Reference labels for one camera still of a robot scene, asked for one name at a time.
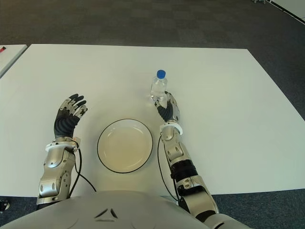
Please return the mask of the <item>robot left hand black silver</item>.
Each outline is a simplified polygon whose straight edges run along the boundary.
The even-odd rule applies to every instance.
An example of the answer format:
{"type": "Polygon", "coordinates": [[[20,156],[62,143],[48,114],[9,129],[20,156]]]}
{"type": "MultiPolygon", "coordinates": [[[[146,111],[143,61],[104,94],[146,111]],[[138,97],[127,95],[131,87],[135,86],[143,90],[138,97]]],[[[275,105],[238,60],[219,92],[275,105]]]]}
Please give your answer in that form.
{"type": "Polygon", "coordinates": [[[63,101],[54,122],[54,136],[73,138],[74,129],[87,112],[83,95],[73,94],[63,101]]]}

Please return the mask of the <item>robot right hand black silver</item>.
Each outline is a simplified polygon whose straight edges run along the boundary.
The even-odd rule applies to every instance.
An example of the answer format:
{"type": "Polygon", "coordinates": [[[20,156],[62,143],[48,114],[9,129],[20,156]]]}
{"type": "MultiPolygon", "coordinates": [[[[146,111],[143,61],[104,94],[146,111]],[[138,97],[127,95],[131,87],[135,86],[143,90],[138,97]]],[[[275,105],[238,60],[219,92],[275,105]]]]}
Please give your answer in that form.
{"type": "Polygon", "coordinates": [[[168,91],[165,91],[165,96],[163,98],[167,99],[166,107],[163,107],[159,100],[156,100],[154,102],[154,105],[159,115],[165,122],[173,121],[178,123],[180,120],[180,110],[178,108],[177,101],[175,100],[174,96],[168,91]]]}

